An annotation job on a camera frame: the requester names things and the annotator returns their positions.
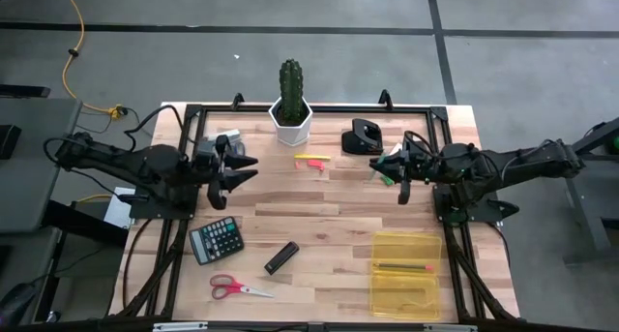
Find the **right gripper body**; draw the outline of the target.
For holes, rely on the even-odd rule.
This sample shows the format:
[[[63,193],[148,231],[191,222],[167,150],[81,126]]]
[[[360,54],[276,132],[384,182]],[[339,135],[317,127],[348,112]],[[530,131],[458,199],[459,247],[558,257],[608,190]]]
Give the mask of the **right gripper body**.
[[[438,164],[435,160],[416,161],[410,167],[409,178],[415,181],[421,181],[426,185],[437,181]]]

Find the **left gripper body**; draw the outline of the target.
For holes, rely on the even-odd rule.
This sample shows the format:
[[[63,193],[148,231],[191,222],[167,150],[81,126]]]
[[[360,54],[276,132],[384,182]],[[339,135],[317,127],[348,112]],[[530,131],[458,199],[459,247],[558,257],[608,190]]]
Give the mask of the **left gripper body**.
[[[192,182],[199,185],[215,183],[224,187],[225,158],[225,154],[197,154],[192,160]]]

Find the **teal pen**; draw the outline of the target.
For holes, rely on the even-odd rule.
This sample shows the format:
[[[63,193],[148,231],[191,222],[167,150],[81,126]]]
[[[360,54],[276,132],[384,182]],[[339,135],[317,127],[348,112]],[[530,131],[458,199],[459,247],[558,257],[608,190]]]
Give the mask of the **teal pen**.
[[[383,163],[383,161],[384,161],[385,157],[386,157],[386,155],[385,155],[384,153],[383,153],[383,154],[381,154],[381,155],[377,158],[377,161],[376,161],[376,162],[377,162],[378,164]],[[371,172],[371,174],[370,174],[370,176],[369,176],[369,178],[368,178],[368,181],[371,181],[371,180],[374,178],[374,176],[375,176],[376,172],[377,172],[377,171],[376,171],[374,168],[372,168],[372,172]]]

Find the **pencil with red end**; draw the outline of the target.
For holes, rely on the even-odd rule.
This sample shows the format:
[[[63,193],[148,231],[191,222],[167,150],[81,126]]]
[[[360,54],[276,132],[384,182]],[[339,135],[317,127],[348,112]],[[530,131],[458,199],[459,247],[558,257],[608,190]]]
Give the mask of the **pencil with red end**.
[[[409,264],[409,263],[391,263],[391,262],[376,262],[372,266],[382,269],[401,269],[401,270],[421,270],[421,271],[433,271],[434,268],[431,265],[425,264]]]

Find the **red handled scissors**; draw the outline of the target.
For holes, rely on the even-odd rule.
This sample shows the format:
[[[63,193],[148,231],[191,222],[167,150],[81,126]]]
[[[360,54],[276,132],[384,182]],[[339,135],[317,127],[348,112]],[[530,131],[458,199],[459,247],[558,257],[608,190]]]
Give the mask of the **red handled scissors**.
[[[225,274],[213,276],[210,279],[210,285],[212,287],[212,297],[216,300],[222,300],[231,294],[250,294],[267,298],[274,297],[273,294],[248,287],[236,281],[232,276]]]

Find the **white stapler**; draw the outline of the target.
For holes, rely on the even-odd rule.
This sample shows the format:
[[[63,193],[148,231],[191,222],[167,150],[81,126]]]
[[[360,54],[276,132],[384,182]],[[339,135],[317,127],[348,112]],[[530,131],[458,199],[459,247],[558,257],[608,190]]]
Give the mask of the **white stapler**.
[[[220,133],[210,133],[206,136],[208,141],[215,141],[219,136],[226,136],[231,145],[241,142],[241,133],[238,129],[228,130]]]

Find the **black calculator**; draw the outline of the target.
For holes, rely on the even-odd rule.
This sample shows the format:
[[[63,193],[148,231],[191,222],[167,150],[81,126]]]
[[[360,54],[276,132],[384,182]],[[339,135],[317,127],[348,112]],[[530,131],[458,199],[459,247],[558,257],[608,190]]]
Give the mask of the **black calculator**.
[[[189,232],[193,255],[199,265],[232,256],[245,247],[240,228],[233,217],[226,217]]]

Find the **black stapler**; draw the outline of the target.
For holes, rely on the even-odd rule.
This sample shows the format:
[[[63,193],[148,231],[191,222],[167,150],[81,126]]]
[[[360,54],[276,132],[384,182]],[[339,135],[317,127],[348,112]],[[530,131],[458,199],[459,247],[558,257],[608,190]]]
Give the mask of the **black stapler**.
[[[273,275],[298,252],[299,246],[290,241],[265,264],[264,269],[269,275]]]

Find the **white flat panel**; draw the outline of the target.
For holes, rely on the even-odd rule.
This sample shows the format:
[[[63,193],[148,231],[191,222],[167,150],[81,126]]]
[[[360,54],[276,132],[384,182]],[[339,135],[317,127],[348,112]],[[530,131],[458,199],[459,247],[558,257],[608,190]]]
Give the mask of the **white flat panel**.
[[[135,189],[132,188],[116,187],[114,189],[115,195],[107,205],[103,220],[111,225],[129,229],[134,224],[134,220],[130,217],[132,207],[121,201],[118,196],[133,195],[134,192]]]

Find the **yellow transparent pencil box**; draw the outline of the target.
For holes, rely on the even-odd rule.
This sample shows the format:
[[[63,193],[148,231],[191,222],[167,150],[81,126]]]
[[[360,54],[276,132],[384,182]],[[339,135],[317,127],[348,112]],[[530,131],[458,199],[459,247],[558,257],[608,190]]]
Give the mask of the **yellow transparent pencil box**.
[[[372,236],[369,303],[377,317],[440,318],[442,239],[434,234],[380,231]],[[433,271],[382,269],[376,262],[425,264]]]

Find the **black desk beam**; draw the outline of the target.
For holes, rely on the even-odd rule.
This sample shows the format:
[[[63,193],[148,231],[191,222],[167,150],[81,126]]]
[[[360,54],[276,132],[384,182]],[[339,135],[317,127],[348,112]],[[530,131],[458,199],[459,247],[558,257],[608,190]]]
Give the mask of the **black desk beam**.
[[[42,226],[54,226],[67,233],[124,248],[129,231],[87,215],[66,204],[50,200],[47,203]]]

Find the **grey metal stand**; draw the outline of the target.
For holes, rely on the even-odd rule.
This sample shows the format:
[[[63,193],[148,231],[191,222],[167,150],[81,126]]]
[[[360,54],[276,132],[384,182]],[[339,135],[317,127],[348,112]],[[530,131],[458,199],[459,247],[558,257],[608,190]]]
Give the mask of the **grey metal stand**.
[[[619,261],[619,245],[607,235],[619,230],[619,117],[593,127],[573,149],[586,168],[566,181],[589,247],[564,257],[568,266]]]

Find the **grey desk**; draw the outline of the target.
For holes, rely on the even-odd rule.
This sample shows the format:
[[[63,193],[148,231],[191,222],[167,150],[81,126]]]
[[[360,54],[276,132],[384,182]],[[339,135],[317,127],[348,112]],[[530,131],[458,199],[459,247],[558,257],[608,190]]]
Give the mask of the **grey desk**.
[[[59,172],[43,143],[70,134],[81,107],[75,99],[0,99],[0,124],[21,129],[12,156],[0,160],[0,233],[40,226]]]

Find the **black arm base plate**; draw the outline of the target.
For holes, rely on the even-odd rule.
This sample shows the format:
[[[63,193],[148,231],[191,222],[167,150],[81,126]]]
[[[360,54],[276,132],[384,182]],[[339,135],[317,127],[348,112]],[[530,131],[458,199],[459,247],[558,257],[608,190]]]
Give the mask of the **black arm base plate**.
[[[172,196],[150,196],[137,187],[136,196],[147,196],[147,200],[132,202],[130,217],[133,219],[188,220],[194,214],[199,189],[185,186],[173,191]]]
[[[432,189],[432,196],[436,218],[439,221],[459,224],[464,221],[496,223],[503,220],[499,207],[489,203],[490,200],[497,200],[496,193],[483,196],[481,200],[467,209],[467,214],[453,208],[451,204],[450,188],[447,185],[435,185]]]

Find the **silver bracket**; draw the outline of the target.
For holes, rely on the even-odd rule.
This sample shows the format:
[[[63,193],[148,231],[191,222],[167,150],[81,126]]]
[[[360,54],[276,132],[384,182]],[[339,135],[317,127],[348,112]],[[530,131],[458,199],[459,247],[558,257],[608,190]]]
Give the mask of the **silver bracket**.
[[[209,328],[207,321],[184,321],[155,323],[152,332],[206,332]]]
[[[475,325],[465,324],[424,324],[424,332],[479,332],[478,327]]]

